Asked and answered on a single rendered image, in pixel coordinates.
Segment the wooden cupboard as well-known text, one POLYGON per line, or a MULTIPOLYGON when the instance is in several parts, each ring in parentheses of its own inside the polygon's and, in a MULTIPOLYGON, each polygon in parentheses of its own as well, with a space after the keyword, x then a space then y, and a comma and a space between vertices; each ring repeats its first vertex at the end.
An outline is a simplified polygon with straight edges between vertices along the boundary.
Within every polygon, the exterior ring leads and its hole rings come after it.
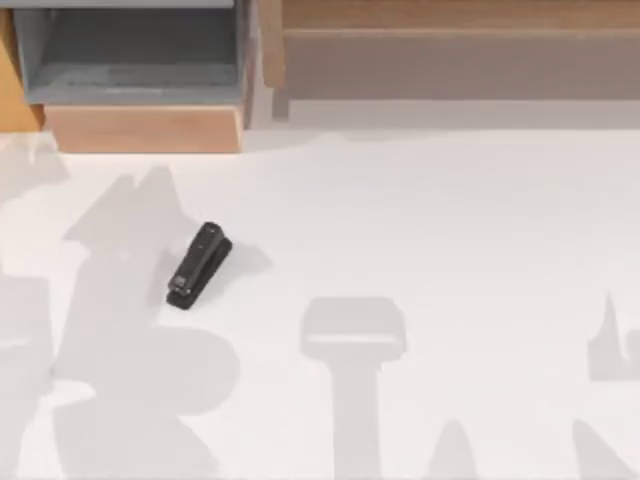
POLYGON ((26 102, 10 9, 0 8, 0 133, 31 133, 45 122, 41 105, 26 102))

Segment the wooden open shelf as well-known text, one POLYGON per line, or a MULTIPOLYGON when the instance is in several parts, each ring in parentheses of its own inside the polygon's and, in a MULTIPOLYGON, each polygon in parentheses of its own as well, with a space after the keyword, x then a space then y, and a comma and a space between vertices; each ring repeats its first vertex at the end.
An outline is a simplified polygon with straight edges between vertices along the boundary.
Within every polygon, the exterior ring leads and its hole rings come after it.
POLYGON ((292 100, 640 100, 640 0, 256 3, 277 117, 292 100))

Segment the black stapler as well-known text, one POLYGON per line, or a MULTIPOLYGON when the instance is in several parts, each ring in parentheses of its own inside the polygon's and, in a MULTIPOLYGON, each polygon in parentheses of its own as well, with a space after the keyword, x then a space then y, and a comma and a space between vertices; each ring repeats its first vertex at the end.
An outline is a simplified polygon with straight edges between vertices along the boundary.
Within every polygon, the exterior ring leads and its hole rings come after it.
POLYGON ((223 229, 205 222, 168 283, 166 302, 181 310, 189 310, 233 248, 223 229))

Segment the pale wooden drawer front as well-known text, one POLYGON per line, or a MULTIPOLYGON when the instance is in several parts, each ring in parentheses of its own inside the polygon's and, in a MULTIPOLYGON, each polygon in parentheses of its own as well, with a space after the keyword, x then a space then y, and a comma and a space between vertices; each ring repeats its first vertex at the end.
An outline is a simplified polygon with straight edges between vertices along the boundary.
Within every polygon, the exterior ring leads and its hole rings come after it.
POLYGON ((242 150, 237 105, 47 105, 58 149, 74 154, 203 154, 242 150))

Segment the grey pierced drawer inside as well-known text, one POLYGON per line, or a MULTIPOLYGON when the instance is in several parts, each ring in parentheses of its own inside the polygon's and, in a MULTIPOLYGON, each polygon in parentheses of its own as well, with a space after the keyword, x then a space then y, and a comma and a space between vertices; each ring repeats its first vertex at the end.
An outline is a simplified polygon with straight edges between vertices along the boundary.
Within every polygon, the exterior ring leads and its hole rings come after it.
POLYGON ((43 105, 238 103, 252 0, 0 0, 43 105))

